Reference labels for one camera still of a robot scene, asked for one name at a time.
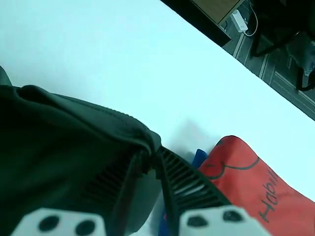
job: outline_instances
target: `white charger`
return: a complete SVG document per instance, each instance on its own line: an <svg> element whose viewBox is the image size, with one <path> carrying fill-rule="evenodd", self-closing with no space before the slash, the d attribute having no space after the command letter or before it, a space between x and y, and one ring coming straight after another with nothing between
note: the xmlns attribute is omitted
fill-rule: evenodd
<svg viewBox="0 0 315 236"><path fill-rule="evenodd" d="M230 17L232 19L233 24L235 25L235 28L239 33L246 32L248 30L248 27L239 10L233 11Z"/></svg>

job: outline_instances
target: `white plastic part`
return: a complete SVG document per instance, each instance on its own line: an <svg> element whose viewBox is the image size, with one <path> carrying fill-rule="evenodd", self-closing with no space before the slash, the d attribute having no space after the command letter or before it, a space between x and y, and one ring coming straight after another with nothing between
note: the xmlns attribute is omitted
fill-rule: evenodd
<svg viewBox="0 0 315 236"><path fill-rule="evenodd" d="M224 220L225 212L236 212L242 220L232 222ZM205 226L194 227L188 224L191 217L200 216L206 222ZM271 236L262 225L247 212L236 206L222 206L206 209L189 210L180 218L179 236Z"/></svg>
<svg viewBox="0 0 315 236"><path fill-rule="evenodd" d="M57 225L46 223L46 231L40 230L40 223L47 217L57 217ZM81 225L81 234L77 234ZM103 218L97 214L73 212L65 210L41 208L26 216L21 220L11 236L106 236Z"/></svg>
<svg viewBox="0 0 315 236"><path fill-rule="evenodd" d="M248 30L248 27L239 10L235 10L231 14L230 17L232 19L233 24L235 25L235 28L237 29L239 33L242 33Z"/></svg>

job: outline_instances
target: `floor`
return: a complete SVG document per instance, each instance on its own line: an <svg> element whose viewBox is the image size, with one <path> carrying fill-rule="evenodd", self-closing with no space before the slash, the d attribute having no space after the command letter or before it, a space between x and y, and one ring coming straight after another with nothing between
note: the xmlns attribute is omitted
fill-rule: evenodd
<svg viewBox="0 0 315 236"><path fill-rule="evenodd" d="M245 0L238 9L247 21L251 13L248 0ZM223 46L228 53L233 55L280 95L315 120L315 90L298 92L295 89L298 67L285 48L278 49L264 57L253 58L250 56L252 38L239 33L231 19L228 19L221 27L232 38L230 42ZM266 38L262 39L260 46L265 47L268 45L270 45L268 40Z"/></svg>

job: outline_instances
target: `white tabletop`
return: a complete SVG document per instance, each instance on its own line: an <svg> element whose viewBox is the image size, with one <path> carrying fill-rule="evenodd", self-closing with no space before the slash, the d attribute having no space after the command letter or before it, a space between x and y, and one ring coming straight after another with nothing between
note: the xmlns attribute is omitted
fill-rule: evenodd
<svg viewBox="0 0 315 236"><path fill-rule="evenodd" d="M236 135L315 200L315 122L159 0L2 0L0 65L132 115L183 156Z"/></svg>

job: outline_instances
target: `red fabric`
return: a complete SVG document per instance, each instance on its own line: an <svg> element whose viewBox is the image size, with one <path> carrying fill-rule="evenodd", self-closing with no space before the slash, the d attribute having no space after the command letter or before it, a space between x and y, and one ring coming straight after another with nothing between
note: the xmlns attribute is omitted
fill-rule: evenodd
<svg viewBox="0 0 315 236"><path fill-rule="evenodd" d="M287 185L241 139L222 138L199 170L273 236L315 235L315 203Z"/></svg>

